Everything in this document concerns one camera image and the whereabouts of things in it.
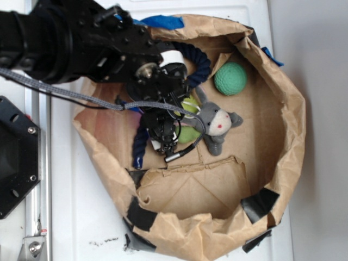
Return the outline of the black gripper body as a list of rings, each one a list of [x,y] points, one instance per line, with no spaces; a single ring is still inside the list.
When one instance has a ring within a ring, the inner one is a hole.
[[[150,135],[154,149],[174,160],[175,121],[184,116],[174,111],[189,92],[187,68],[181,52],[170,42],[153,40],[145,26],[135,24],[119,5],[98,6],[92,26],[106,38],[103,56],[93,70],[92,80],[125,83],[132,101],[143,111],[141,127]]]

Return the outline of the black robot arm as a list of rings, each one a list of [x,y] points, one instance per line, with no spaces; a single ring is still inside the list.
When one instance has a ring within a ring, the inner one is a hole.
[[[124,83],[165,160],[188,153],[176,151],[173,111],[190,92],[183,56],[173,43],[154,40],[119,5],[38,1],[27,15],[1,12],[1,74],[12,69],[47,84],[80,77]]]

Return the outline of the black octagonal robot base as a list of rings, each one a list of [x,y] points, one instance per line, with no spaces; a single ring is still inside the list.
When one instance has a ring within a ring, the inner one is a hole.
[[[39,183],[40,128],[1,96],[1,219]]]

